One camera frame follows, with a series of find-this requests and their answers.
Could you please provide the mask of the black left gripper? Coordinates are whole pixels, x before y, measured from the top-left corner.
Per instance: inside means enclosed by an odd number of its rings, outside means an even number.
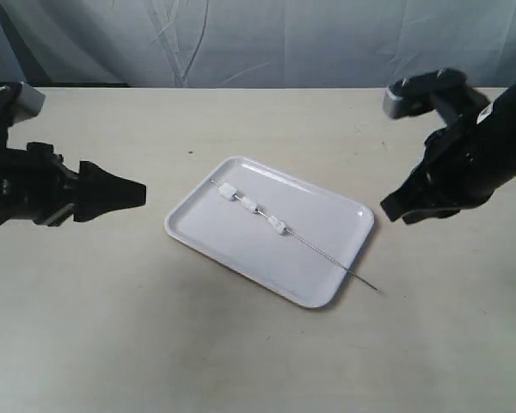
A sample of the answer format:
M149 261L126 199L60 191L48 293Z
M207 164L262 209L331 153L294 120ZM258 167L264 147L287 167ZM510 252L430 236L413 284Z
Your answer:
M77 174L65 167L63 156L50 144L30 142L24 150L0 148L0 226L9 220L28 220L57 227L71 217L85 223L145 203L144 184L115 176L90 161L81 161Z

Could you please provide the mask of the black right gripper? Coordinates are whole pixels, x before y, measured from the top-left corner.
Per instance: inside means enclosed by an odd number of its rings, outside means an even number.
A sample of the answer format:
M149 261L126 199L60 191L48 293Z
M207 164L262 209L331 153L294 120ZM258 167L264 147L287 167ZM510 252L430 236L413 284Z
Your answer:
M433 133L424 156L403 185L380 206L391 222L406 225L446 219L479 207L495 192L493 117L457 123Z

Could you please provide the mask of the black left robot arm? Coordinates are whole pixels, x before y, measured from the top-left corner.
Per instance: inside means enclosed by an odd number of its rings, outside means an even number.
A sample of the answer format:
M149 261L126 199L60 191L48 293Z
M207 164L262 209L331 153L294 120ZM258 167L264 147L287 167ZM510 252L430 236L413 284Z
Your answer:
M142 207L147 187L82 160L77 170L65 165L53 145L8 145L9 129L40 114L45 95L16 82L0 89L0 226L10 220L59 227L67 219L85 223L106 213Z

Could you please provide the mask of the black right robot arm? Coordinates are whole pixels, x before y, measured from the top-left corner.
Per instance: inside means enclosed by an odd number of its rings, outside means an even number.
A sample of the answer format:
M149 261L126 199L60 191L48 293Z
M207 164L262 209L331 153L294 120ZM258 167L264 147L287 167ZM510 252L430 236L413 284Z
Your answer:
M485 204L516 177L516 84L431 133L424 146L402 186L380 203L390 221L449 218Z

